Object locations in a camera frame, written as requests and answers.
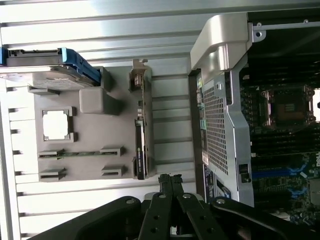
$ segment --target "silver metal chassis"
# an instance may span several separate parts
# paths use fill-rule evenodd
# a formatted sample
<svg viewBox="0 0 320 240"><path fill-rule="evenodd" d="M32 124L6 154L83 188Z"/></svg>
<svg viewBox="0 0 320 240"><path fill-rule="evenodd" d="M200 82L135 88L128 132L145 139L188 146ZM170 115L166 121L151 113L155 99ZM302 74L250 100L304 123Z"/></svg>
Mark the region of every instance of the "silver metal chassis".
<svg viewBox="0 0 320 240"><path fill-rule="evenodd" d="M222 99L223 104L227 172L214 164L216 159L209 159L208 167L236 201L254 205L252 183L242 183L239 174L239 165L248 164L252 178L249 125L241 111L239 80L239 72L247 64L247 51L255 42L263 41L268 30L319 26L320 22L307 20L295 24L253 26L248 23L246 13L216 15L207 21L191 50L191 68L201 69L202 92L214 89L214 96ZM230 73L232 103L229 105L226 101L225 72Z"/></svg>

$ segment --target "perforated metal cover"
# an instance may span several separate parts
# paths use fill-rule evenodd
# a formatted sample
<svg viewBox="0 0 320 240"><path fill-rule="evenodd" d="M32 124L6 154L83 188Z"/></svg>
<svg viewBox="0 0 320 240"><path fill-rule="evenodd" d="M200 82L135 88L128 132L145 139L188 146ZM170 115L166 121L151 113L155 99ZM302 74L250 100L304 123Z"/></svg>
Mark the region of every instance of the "perforated metal cover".
<svg viewBox="0 0 320 240"><path fill-rule="evenodd" d="M247 64L244 56L229 72L213 75L201 88L206 121L208 167L232 199L254 205L251 182L242 182L239 165L251 173L249 125L241 112L239 72Z"/></svg>
<svg viewBox="0 0 320 240"><path fill-rule="evenodd" d="M209 161L228 175L224 105L215 87L203 92Z"/></svg>

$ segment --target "gray plastic shroud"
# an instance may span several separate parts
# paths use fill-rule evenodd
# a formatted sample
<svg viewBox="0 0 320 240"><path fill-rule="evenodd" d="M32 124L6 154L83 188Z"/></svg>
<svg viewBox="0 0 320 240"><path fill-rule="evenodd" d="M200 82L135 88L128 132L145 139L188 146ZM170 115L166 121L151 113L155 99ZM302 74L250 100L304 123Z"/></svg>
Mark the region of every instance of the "gray plastic shroud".
<svg viewBox="0 0 320 240"><path fill-rule="evenodd" d="M128 73L132 67L108 67L106 69L114 79L107 94L123 103L120 115L90 114L80 111L79 91L63 91L59 95L34 95L36 142L38 152L39 180L76 181L133 177L133 159L136 156L135 119L138 117L138 101L142 96L129 92ZM148 125L153 126L152 101L149 101ZM42 111L52 108L72 107L76 115L72 117L72 131L77 133L77 141L71 143L51 143L44 141ZM149 129L147 141L147 177L155 174L153 156L153 129ZM68 153L99 152L90 156L68 157Z"/></svg>

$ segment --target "cpu socket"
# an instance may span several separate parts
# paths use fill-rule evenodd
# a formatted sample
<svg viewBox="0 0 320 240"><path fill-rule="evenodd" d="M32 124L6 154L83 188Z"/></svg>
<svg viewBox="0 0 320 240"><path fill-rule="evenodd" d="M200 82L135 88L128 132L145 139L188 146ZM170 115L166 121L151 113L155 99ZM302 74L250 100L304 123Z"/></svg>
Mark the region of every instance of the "cpu socket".
<svg viewBox="0 0 320 240"><path fill-rule="evenodd" d="M313 88L296 86L265 90L266 119L270 129L299 129L316 121L313 113Z"/></svg>

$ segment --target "circuit board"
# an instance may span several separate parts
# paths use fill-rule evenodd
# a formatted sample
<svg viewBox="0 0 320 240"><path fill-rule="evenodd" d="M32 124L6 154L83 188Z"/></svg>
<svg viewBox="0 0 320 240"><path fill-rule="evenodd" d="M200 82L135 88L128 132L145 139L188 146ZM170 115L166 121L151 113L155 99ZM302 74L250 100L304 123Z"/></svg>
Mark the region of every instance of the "circuit board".
<svg viewBox="0 0 320 240"><path fill-rule="evenodd" d="M240 73L255 208L320 222L320 56L250 59Z"/></svg>

